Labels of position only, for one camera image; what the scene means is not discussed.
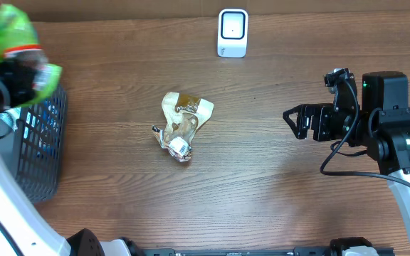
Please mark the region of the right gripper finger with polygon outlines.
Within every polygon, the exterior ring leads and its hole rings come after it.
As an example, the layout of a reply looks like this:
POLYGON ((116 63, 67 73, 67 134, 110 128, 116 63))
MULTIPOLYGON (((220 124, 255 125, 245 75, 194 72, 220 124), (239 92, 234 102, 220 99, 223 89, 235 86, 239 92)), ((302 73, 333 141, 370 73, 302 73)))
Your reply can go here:
POLYGON ((300 120, 299 122, 294 122, 290 120, 288 125, 297 139, 305 139, 308 136, 309 128, 311 128, 311 121, 300 120))
POLYGON ((314 107, 308 104, 298 105, 283 113, 283 119, 287 124, 307 124, 309 118, 314 115, 314 107))

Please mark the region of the green snack bag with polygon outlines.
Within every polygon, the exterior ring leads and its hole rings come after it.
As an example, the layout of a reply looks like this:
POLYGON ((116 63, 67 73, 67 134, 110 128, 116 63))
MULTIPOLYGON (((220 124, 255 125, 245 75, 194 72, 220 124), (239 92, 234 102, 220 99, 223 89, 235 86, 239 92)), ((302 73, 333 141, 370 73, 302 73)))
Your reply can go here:
POLYGON ((36 71, 31 86, 32 100, 28 106, 49 98, 56 90, 62 67, 49 62, 28 15, 11 4, 0 5, 0 62, 14 59, 36 71))

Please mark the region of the beige nut snack bag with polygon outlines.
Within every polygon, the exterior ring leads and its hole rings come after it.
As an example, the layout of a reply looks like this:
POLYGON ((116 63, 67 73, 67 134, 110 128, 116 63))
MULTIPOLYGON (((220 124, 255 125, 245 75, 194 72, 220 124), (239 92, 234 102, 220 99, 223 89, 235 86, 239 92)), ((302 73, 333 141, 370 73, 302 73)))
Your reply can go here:
POLYGON ((162 149, 166 149, 178 162, 191 159, 193 140, 201 127, 209 121, 214 104, 208 100, 179 92, 168 92, 162 100, 167 124, 164 129, 152 126, 162 149))

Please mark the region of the light blue snack packet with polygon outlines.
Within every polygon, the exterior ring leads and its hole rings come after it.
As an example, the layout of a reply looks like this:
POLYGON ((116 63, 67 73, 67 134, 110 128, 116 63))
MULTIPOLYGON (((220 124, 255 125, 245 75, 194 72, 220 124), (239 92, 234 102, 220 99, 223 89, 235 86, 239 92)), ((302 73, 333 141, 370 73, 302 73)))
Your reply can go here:
POLYGON ((18 127, 16 124, 16 121, 20 118, 21 116, 21 108, 16 107, 16 108, 11 108, 3 111, 0 113, 0 119, 6 123, 12 130, 15 132, 18 127))

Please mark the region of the blue Oreo cookie pack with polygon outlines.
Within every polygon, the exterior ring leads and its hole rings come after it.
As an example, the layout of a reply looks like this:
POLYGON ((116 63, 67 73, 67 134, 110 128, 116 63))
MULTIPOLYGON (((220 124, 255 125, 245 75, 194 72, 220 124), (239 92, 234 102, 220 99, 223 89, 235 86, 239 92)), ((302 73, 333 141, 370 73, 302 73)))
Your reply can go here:
POLYGON ((35 146, 35 155, 41 160, 57 160, 60 153, 62 103, 57 98, 44 100, 28 109, 26 139, 35 146))

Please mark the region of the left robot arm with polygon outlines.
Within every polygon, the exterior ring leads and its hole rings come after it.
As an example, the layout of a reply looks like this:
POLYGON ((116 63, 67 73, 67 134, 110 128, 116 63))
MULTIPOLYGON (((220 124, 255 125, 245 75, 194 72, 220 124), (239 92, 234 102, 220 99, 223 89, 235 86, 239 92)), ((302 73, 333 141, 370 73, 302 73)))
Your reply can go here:
MULTIPOLYGON (((0 113, 31 103, 33 68, 12 60, 0 64, 0 113)), ((127 241, 100 242, 88 229, 64 238, 39 215, 0 155, 0 255, 130 255, 127 241)))

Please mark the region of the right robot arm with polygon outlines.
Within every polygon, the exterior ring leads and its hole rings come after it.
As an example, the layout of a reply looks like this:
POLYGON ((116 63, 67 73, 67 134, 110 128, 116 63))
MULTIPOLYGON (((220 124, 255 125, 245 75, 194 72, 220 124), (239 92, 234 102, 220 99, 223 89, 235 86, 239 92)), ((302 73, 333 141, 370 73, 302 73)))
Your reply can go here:
POLYGON ((340 68, 324 76, 334 100, 301 104, 283 113, 297 139, 313 131, 317 142, 331 142, 331 153, 320 166, 326 176, 380 178, 395 197, 410 244, 410 106, 408 77, 399 71, 379 71, 362 76, 357 92, 354 74, 340 68), (373 172, 328 171, 326 165, 344 144, 360 146, 354 156, 367 155, 379 170, 373 172))

